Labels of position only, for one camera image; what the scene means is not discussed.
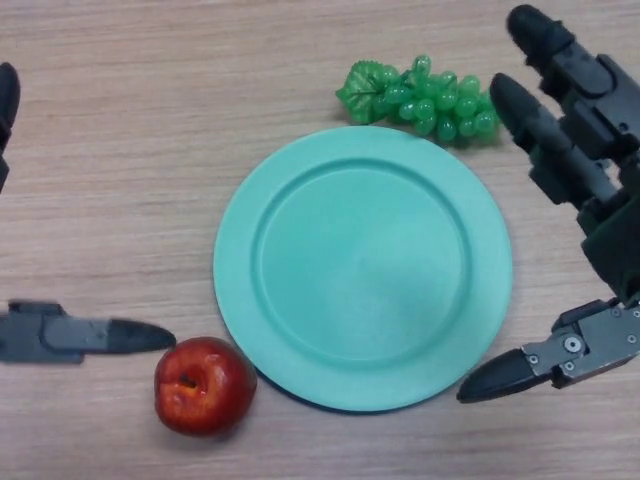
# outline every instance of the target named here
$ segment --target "table surface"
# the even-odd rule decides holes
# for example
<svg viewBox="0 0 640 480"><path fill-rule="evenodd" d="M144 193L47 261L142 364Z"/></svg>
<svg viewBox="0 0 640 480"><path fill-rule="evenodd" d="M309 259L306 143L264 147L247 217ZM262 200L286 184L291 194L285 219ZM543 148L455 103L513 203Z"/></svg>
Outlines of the table surface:
<svg viewBox="0 0 640 480"><path fill-rule="evenodd" d="M272 151L345 124L350 65L509 72L507 0L4 0L1 58L23 100L0 197L2 298L55 299L78 315L132 316L180 339L226 336L211 246L242 179ZM640 77L635 0L539 1L592 52ZM497 354L546 336L557 314L609 292L508 142L457 152L512 236L515 288ZM0 478L638 478L640 367L565 391L462 406L451 389L400 412L343 416L265 382L242 428L196 441L153 411L160 354L79 368L1 367Z"/></svg>

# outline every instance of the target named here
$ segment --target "apple stem cavity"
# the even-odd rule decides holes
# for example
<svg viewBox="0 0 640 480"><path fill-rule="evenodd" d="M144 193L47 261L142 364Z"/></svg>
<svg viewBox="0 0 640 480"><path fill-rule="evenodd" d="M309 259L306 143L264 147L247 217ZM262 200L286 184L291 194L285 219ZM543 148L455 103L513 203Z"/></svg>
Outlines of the apple stem cavity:
<svg viewBox="0 0 640 480"><path fill-rule="evenodd" d="M180 382L182 383L182 385L189 388L196 388L198 386L198 384L191 380L186 373L183 373L180 376Z"/></svg>

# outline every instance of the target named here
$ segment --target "green grapes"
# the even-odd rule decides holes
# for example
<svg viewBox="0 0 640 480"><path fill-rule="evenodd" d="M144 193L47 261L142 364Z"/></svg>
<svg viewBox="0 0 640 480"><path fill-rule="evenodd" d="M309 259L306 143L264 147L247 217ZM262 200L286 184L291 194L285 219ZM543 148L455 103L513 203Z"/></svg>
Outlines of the green grapes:
<svg viewBox="0 0 640 480"><path fill-rule="evenodd" d="M395 125L412 125L416 134L439 142L461 144L470 140L487 144L496 139L500 119L480 79L460 79L451 70L432 72L431 58L417 56L400 74L392 65L362 60L352 67L336 96L359 124L386 119Z"/></svg>
<svg viewBox="0 0 640 480"><path fill-rule="evenodd" d="M420 100L416 105L416 118L418 120L425 120L435 114L436 106L430 98Z"/></svg>
<svg viewBox="0 0 640 480"><path fill-rule="evenodd" d="M416 118L416 103L414 100L403 103L398 110L398 115L404 120L413 120Z"/></svg>
<svg viewBox="0 0 640 480"><path fill-rule="evenodd" d="M460 97L456 102L455 112L460 118L472 117L478 109L478 98L472 96Z"/></svg>
<svg viewBox="0 0 640 480"><path fill-rule="evenodd" d="M442 115L440 118L438 118L438 125L436 128L438 138L445 143L453 141L453 139L456 138L456 135L458 134L456 124L453 123L453 120L447 115Z"/></svg>
<svg viewBox="0 0 640 480"><path fill-rule="evenodd" d="M458 85L460 95L468 95L469 97L477 97L480 95L480 79L475 75L467 75Z"/></svg>
<svg viewBox="0 0 640 480"><path fill-rule="evenodd" d="M456 106L458 94L454 90L445 90L436 97L436 109L446 112Z"/></svg>
<svg viewBox="0 0 640 480"><path fill-rule="evenodd" d="M384 101L389 105L399 105L410 100L413 93L402 85L392 85L384 92Z"/></svg>
<svg viewBox="0 0 640 480"><path fill-rule="evenodd" d="M425 76L429 75L429 72L431 71L431 59L427 55L417 56L413 61L411 70L419 71Z"/></svg>
<svg viewBox="0 0 640 480"><path fill-rule="evenodd" d="M458 132L463 137L473 137L476 133L476 124L475 119L473 118L463 118L458 123Z"/></svg>
<svg viewBox="0 0 640 480"><path fill-rule="evenodd" d="M414 128L418 135L426 136L429 135L436 126L438 118L436 117L435 111L428 116L424 117L421 120L418 120Z"/></svg>

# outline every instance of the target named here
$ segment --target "fake apple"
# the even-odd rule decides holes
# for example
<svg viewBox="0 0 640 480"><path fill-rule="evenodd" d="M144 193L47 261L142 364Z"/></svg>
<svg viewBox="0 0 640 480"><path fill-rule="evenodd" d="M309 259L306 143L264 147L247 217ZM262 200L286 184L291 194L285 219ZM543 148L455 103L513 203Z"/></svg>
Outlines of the fake apple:
<svg viewBox="0 0 640 480"><path fill-rule="evenodd" d="M184 435L225 433L246 415L256 386L253 365L236 348L219 338L192 338L158 362L156 413Z"/></svg>

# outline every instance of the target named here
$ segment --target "green plate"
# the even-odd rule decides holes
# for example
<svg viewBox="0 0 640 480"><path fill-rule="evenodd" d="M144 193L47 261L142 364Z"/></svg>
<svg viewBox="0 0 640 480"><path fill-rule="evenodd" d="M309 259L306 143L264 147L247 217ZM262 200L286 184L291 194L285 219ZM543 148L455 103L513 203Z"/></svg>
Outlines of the green plate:
<svg viewBox="0 0 640 480"><path fill-rule="evenodd" d="M270 380L347 411L404 407L451 386L505 317L512 259L484 185L404 132L344 127L267 158L224 214L216 295Z"/></svg>

